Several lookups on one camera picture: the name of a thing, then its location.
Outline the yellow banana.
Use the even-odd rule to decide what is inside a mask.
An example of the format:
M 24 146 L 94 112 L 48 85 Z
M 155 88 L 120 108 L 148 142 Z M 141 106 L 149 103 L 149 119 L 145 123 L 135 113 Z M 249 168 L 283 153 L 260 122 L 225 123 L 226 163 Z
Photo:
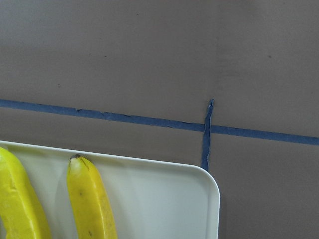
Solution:
M 79 239 L 116 239 L 112 207 L 101 175 L 85 157 L 70 157 L 66 176 Z

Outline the white rectangular bear tray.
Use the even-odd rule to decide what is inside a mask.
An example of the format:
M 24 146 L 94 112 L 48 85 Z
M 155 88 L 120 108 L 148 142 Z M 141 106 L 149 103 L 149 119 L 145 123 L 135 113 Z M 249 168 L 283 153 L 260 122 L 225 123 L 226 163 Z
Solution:
M 66 186 L 77 150 L 9 141 L 1 146 L 24 165 L 52 237 L 75 239 Z M 220 192 L 204 169 L 179 163 L 81 151 L 99 170 L 121 239 L 216 239 Z

